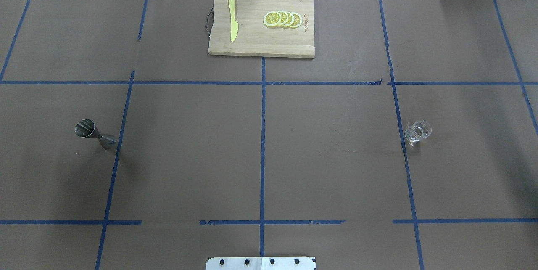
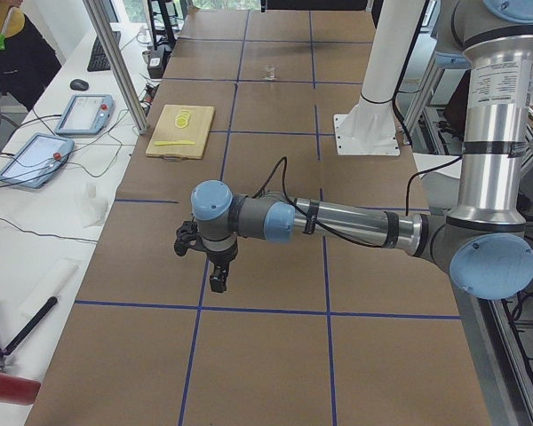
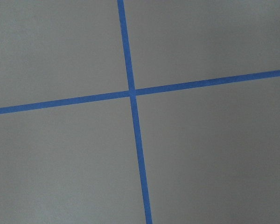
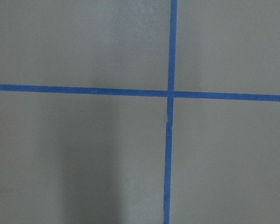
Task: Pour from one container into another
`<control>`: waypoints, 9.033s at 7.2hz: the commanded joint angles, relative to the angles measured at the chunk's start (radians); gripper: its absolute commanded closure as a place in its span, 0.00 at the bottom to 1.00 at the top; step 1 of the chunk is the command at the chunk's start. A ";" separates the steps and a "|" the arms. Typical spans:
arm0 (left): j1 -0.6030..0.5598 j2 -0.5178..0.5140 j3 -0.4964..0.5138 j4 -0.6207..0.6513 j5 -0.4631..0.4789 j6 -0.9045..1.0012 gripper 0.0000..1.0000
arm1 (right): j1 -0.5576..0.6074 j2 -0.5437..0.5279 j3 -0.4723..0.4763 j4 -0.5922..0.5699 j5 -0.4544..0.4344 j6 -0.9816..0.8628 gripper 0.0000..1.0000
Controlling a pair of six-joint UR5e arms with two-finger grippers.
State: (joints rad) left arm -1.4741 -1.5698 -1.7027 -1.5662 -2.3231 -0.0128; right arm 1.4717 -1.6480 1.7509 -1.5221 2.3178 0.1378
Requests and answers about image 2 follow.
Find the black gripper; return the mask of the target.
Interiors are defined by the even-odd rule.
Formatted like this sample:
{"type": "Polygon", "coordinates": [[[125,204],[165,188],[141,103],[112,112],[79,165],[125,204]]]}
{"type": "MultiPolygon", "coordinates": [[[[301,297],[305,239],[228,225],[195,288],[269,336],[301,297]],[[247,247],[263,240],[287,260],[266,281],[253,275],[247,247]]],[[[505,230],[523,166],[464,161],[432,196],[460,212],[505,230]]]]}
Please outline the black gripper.
{"type": "Polygon", "coordinates": [[[235,242],[229,248],[222,250],[206,249],[208,259],[215,265],[210,275],[212,292],[226,292],[229,264],[236,259],[238,244],[235,242]]]}

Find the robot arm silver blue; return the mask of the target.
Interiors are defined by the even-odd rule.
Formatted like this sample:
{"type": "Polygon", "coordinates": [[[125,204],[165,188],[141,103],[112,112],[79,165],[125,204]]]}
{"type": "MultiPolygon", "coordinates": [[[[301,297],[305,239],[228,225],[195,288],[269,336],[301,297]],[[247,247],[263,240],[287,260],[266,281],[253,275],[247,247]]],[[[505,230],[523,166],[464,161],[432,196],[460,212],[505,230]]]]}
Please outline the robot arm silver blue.
{"type": "Polygon", "coordinates": [[[466,66],[466,101],[457,204],[445,217],[399,215],[260,188],[235,194],[208,180],[191,194],[192,217],[176,232],[175,252],[203,252],[211,289],[227,288],[239,238],[287,242],[330,234],[370,249],[400,249],[446,272],[481,299],[516,294],[533,280],[533,249],[516,202],[533,71],[533,1],[444,1],[435,52],[446,67],[466,66]]]}

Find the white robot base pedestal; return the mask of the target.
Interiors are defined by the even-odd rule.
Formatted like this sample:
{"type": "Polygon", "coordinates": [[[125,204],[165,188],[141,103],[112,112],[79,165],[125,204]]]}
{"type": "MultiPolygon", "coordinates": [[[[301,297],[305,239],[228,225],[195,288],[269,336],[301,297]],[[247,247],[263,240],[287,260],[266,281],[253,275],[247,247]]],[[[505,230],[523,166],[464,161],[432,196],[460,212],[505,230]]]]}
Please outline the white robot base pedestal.
{"type": "Polygon", "coordinates": [[[337,153],[341,156],[397,156],[394,98],[405,59],[419,31],[425,0],[383,3],[358,103],[334,116],[337,153]]]}

